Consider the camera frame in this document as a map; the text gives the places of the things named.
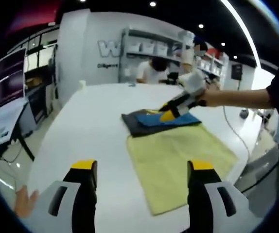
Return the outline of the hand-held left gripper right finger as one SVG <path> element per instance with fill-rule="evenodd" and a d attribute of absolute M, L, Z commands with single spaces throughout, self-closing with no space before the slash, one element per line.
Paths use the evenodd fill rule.
<path fill-rule="evenodd" d="M 251 233 L 261 222 L 234 185 L 220 179 L 213 165 L 192 160 L 187 165 L 189 233 Z"/>

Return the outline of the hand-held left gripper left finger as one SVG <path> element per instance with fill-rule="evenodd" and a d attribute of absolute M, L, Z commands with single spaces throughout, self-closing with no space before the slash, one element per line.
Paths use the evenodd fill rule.
<path fill-rule="evenodd" d="M 97 161 L 73 164 L 63 180 L 39 196 L 31 216 L 33 233 L 94 233 L 97 203 Z"/>

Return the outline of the person's right hand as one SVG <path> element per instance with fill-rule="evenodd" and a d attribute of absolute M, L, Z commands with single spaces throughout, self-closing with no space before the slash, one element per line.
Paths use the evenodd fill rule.
<path fill-rule="evenodd" d="M 207 89 L 197 97 L 197 103 L 203 107 L 217 107 L 219 103 L 219 90 Z"/>

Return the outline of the person's left hand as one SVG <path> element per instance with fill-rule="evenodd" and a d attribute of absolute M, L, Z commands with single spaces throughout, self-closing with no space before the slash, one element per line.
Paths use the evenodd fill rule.
<path fill-rule="evenodd" d="M 16 192 L 16 201 L 14 205 L 14 213 L 19 218 L 27 218 L 31 215 L 35 204 L 39 197 L 39 191 L 35 190 L 30 196 L 26 185 L 23 185 Z"/>

